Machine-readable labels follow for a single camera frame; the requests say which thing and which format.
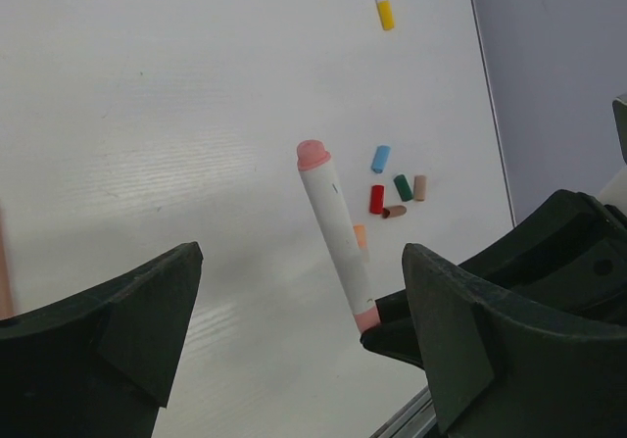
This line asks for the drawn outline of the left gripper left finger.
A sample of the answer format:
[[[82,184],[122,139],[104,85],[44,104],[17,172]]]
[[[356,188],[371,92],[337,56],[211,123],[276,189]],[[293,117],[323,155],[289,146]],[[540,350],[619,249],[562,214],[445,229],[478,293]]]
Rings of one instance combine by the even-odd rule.
[[[196,302],[196,242],[1,322],[4,437],[150,437]]]

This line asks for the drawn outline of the green pen cap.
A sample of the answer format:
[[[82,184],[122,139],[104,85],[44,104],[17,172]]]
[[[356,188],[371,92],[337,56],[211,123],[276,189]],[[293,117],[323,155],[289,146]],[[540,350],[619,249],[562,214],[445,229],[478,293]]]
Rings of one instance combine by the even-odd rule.
[[[404,174],[397,174],[393,178],[393,182],[403,202],[411,201],[413,199],[412,188],[410,187],[409,181]]]

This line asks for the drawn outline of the orange highlighter cap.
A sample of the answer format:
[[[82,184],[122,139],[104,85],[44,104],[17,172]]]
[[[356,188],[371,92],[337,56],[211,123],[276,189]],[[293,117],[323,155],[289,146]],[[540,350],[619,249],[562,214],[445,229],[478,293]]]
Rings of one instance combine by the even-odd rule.
[[[358,247],[362,253],[362,259],[367,263],[369,261],[369,251],[366,227],[363,224],[357,224],[354,226],[354,233],[356,235]]]

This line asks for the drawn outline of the red pen cap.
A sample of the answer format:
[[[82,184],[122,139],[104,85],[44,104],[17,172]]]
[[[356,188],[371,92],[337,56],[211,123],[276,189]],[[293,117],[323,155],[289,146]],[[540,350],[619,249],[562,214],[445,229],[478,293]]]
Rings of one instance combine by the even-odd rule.
[[[384,209],[385,186],[381,184],[372,185],[370,188],[369,211],[373,215],[381,215]]]

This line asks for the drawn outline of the peach pen cap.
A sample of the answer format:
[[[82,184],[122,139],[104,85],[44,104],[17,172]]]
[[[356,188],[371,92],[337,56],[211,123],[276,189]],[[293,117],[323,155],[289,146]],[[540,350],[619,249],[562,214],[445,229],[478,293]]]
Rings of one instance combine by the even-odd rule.
[[[422,202],[426,198],[427,177],[416,175],[413,180],[413,200]]]

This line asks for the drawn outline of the orange highlighter pen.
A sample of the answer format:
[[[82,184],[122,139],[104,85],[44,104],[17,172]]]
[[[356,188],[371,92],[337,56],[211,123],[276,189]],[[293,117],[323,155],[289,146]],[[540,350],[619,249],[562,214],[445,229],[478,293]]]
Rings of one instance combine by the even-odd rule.
[[[0,316],[2,319],[14,315],[14,302],[9,276],[7,252],[3,228],[0,228]]]

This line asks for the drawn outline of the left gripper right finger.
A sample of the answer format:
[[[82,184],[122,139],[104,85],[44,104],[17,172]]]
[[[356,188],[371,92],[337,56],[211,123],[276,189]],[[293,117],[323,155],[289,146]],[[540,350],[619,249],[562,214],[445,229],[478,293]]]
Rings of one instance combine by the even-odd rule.
[[[420,244],[402,265],[442,433],[625,435],[624,327],[528,300]]]

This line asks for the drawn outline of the pink capped marker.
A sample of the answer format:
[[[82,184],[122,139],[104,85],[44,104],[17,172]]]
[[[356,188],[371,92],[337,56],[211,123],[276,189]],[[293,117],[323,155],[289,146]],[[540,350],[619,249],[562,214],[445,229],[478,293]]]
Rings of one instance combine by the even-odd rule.
[[[381,323],[362,251],[331,154],[318,140],[297,146],[297,167],[359,332]]]

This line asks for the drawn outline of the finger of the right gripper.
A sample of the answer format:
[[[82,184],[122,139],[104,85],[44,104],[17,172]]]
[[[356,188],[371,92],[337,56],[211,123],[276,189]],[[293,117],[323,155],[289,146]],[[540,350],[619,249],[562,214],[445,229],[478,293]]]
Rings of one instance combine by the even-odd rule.
[[[626,241],[626,214],[594,197],[558,190],[500,240],[459,267],[508,290],[540,281],[583,257],[601,241]],[[404,290],[376,301],[381,324],[362,334],[369,352],[420,365],[410,305]]]

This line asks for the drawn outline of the blue pen cap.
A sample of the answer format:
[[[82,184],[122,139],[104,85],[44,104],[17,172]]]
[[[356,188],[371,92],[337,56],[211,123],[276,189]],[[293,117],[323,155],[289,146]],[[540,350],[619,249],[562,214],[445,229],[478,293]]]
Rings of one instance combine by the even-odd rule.
[[[391,148],[388,145],[379,145],[374,153],[370,169],[377,174],[385,171]]]

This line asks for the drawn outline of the brown pen cap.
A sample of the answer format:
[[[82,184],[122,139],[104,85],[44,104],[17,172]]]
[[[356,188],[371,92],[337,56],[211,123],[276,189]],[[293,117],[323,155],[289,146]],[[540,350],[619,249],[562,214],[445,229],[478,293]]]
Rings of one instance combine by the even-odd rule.
[[[407,207],[404,205],[394,205],[385,207],[382,210],[381,216],[384,219],[393,219],[404,216],[407,213]]]

